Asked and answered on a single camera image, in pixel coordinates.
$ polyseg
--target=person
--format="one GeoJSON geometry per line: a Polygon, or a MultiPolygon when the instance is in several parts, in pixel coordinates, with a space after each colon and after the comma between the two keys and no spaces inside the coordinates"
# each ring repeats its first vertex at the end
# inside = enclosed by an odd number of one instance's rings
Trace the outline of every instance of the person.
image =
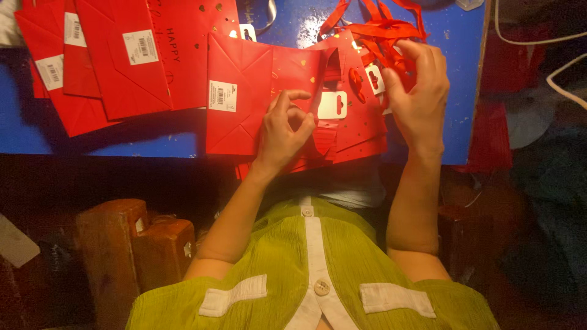
{"type": "Polygon", "coordinates": [[[395,71],[382,73],[409,147],[386,251],[362,217],[321,198],[282,201],[255,221],[266,188],[315,127],[291,102],[310,94],[284,90],[184,281],[139,296],[127,329],[498,329],[483,296],[452,282],[437,258],[446,59],[421,43],[397,46],[415,62],[417,82],[406,93],[395,71]]]}

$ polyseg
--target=right hand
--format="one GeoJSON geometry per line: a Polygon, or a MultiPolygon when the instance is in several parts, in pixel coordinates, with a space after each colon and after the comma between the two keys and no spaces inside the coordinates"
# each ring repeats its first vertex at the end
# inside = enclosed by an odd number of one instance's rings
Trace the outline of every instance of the right hand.
{"type": "Polygon", "coordinates": [[[259,152],[251,171],[258,170],[273,179],[295,157],[312,135],[315,124],[312,113],[303,112],[291,101],[311,96],[303,90],[284,90],[271,102],[263,117],[259,152]]]}
{"type": "Polygon", "coordinates": [[[399,75],[393,69],[383,69],[393,117],[411,153],[440,157],[444,151],[444,108],[450,87],[446,58],[440,48],[423,43],[399,40],[396,45],[407,59],[416,63],[417,79],[414,88],[406,93],[399,75]]]}

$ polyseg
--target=blue table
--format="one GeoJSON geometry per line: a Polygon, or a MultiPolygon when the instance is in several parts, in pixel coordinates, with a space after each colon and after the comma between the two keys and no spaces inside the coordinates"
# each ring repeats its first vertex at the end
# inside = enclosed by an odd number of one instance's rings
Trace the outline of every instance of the blue table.
{"type": "MultiPolygon", "coordinates": [[[[322,22],[338,0],[276,0],[274,25],[258,42],[304,48],[316,41],[322,22]]],[[[266,23],[266,0],[237,0],[241,23],[266,23]]],[[[414,22],[414,16],[391,0],[384,0],[394,18],[414,22]]],[[[364,22],[367,11],[352,1],[344,18],[364,22]]],[[[428,42],[442,48],[451,90],[444,125],[444,164],[465,164],[477,97],[480,57],[485,39],[485,5],[465,12],[450,1],[436,0],[423,11],[428,42]]],[[[205,154],[205,114],[188,109],[145,116],[124,126],[116,125],[68,138],[45,100],[31,99],[26,67],[0,64],[0,153],[88,154],[95,156],[188,157],[205,154]]],[[[388,116],[389,151],[386,161],[403,161],[407,150],[396,142],[398,132],[388,116]]]]}

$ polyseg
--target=green shirt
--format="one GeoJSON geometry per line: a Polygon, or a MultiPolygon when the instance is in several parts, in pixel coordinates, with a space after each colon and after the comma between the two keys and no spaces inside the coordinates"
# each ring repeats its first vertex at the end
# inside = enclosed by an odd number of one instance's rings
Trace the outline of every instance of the green shirt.
{"type": "Polygon", "coordinates": [[[498,329],[483,296],[411,282],[356,213],[318,198],[286,201],[255,223],[222,281],[201,277],[139,296],[127,329],[498,329]]]}

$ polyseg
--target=white button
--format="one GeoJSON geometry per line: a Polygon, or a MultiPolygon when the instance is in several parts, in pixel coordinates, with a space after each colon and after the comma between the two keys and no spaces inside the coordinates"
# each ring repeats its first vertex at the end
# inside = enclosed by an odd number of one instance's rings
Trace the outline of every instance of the white button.
{"type": "Polygon", "coordinates": [[[302,214],[304,217],[313,217],[314,216],[314,207],[302,206],[302,214]]]}
{"type": "Polygon", "coordinates": [[[325,296],[330,292],[330,285],[322,280],[317,280],[314,283],[314,292],[320,297],[325,296]]]}

